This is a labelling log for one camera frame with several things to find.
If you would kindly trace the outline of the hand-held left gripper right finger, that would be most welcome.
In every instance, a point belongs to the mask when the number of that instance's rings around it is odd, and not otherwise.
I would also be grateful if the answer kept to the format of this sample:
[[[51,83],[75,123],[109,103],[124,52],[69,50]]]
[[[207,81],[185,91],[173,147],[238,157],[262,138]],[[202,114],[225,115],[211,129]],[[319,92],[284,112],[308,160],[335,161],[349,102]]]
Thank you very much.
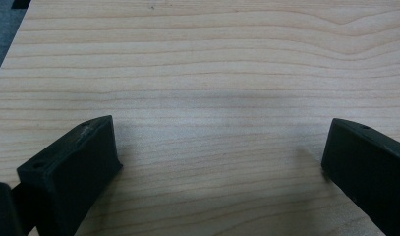
[[[321,166],[386,236],[400,236],[399,142],[369,126],[335,118]]]

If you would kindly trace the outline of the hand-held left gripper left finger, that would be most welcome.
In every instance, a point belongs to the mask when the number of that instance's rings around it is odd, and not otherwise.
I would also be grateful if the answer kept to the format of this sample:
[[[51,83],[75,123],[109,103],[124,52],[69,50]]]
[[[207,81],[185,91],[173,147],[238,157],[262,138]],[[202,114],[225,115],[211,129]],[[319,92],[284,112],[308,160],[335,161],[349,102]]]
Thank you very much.
[[[16,201],[24,230],[74,236],[121,168],[110,115],[76,126],[17,168]]]

